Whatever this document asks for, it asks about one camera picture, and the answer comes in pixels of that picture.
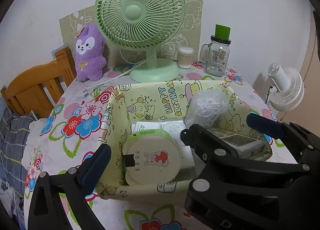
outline gold ribbon bow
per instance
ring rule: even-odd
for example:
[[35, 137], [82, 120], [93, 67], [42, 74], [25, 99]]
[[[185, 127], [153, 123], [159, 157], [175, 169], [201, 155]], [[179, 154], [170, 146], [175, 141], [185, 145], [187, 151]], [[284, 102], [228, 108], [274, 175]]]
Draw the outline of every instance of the gold ribbon bow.
[[87, 61], [83, 61], [83, 62], [78, 63], [78, 65], [81, 66], [80, 71], [85, 70], [84, 66], [86, 66], [87, 64], [88, 64]]

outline black cable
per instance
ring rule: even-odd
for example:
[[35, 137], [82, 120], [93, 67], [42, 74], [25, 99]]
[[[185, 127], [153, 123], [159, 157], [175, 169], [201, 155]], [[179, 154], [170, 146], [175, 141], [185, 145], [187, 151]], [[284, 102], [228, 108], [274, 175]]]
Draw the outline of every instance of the black cable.
[[270, 89], [271, 89], [271, 88], [273, 88], [273, 86], [270, 86], [270, 87], [269, 87], [269, 90], [268, 90], [268, 93], [267, 93], [266, 104], [267, 104], [267, 102], [268, 102], [268, 98], [269, 98], [269, 94], [270, 94]]

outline yellow stripe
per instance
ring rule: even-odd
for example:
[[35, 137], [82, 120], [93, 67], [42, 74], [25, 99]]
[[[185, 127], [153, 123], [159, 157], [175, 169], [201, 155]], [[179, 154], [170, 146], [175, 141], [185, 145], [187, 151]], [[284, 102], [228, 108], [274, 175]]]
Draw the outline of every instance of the yellow stripe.
[[21, 164], [21, 161], [17, 161], [17, 160], [15, 160], [15, 159], [11, 159], [11, 158], [9, 158], [9, 157], [5, 156], [5, 155], [4, 155], [4, 153], [3, 153], [3, 151], [1, 151], [1, 150], [0, 150], [0, 152], [2, 153], [2, 155], [3, 155], [7, 160], [15, 161], [15, 162], [17, 162], [17, 163]]
[[4, 119], [3, 117], [2, 117], [2, 120], [4, 121], [7, 129], [8, 129], [10, 132], [12, 132], [12, 133], [18, 133], [19, 131], [26, 131], [26, 132], [29, 132], [29, 131], [30, 131], [30, 130], [25, 129], [25, 128], [21, 128], [21, 129], [19, 129], [18, 131], [12, 131], [12, 130], [10, 130], [10, 129], [8, 128], [8, 124], [7, 124], [7, 122], [5, 121], [5, 119]]

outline purple plush toy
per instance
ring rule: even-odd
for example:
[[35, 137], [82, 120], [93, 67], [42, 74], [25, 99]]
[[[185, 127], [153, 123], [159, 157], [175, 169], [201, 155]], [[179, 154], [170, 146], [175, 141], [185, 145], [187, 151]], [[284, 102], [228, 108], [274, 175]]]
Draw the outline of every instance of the purple plush toy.
[[107, 61], [102, 56], [104, 38], [95, 23], [84, 26], [77, 37], [75, 64], [78, 81], [97, 81]]

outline glass mason jar mug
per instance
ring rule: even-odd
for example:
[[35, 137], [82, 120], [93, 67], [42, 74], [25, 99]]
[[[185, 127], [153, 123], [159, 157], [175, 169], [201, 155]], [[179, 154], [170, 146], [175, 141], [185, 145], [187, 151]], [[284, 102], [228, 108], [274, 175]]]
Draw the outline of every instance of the glass mason jar mug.
[[209, 75], [222, 77], [229, 58], [231, 41], [211, 36], [211, 43], [203, 44], [200, 51], [200, 60], [205, 63], [204, 71]]

